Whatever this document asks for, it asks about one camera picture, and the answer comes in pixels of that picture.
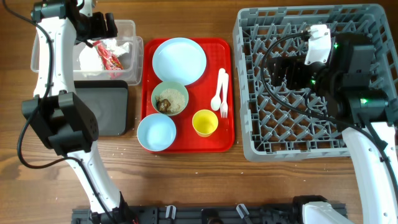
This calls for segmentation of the red strawberry snack wrapper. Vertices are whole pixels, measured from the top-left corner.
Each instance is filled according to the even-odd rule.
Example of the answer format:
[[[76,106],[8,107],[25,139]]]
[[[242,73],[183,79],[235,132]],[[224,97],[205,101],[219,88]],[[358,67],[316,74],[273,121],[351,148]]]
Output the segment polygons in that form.
[[[94,42],[94,47],[104,65],[106,70],[123,70],[121,62],[115,56],[115,54],[111,53],[106,47],[101,43],[101,41]]]

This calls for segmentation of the green bowl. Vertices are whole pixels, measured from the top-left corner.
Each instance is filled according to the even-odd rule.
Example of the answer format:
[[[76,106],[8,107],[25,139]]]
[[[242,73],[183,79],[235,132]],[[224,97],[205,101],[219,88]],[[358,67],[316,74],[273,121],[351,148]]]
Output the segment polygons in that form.
[[[156,112],[176,116],[187,107],[189,94],[178,82],[162,82],[154,88],[150,99]]]

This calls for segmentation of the yellow plastic cup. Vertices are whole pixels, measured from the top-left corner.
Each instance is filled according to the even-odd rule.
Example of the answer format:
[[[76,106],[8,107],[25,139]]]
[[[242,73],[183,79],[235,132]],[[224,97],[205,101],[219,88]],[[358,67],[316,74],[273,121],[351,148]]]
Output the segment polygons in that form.
[[[192,126],[196,133],[203,138],[211,136],[218,128],[218,117],[210,110],[199,110],[192,118]]]

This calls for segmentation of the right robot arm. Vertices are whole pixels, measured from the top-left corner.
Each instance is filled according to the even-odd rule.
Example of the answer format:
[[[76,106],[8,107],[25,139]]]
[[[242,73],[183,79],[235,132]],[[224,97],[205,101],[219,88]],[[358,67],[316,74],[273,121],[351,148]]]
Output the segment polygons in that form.
[[[326,99],[325,113],[306,116],[336,125],[354,165],[365,223],[397,222],[397,111],[387,93],[370,85],[375,48],[363,34],[306,31],[305,56],[273,57],[273,43],[261,62],[270,76],[266,90],[286,82],[288,89],[309,88]]]

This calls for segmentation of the brown food scraps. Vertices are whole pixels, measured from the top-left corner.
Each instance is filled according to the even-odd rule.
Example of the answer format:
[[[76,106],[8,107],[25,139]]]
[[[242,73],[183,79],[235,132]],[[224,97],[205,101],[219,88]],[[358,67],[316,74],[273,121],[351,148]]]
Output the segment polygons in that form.
[[[159,98],[156,101],[156,107],[157,107],[158,111],[163,114],[171,113],[171,105],[172,105],[171,102],[166,98],[163,98],[163,99]]]

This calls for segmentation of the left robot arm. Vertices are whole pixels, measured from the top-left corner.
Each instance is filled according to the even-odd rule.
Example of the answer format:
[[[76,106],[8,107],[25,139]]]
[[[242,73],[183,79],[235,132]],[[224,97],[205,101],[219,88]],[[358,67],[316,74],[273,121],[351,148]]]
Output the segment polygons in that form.
[[[29,23],[39,38],[39,77],[31,100],[22,102],[26,124],[17,142],[31,127],[43,145],[55,151],[58,161],[74,170],[89,201],[92,223],[138,223],[122,193],[111,180],[98,151],[99,128],[94,113],[77,96],[73,78],[73,48],[93,40],[116,37],[118,29],[111,13],[93,12],[91,1],[39,1],[34,4]]]

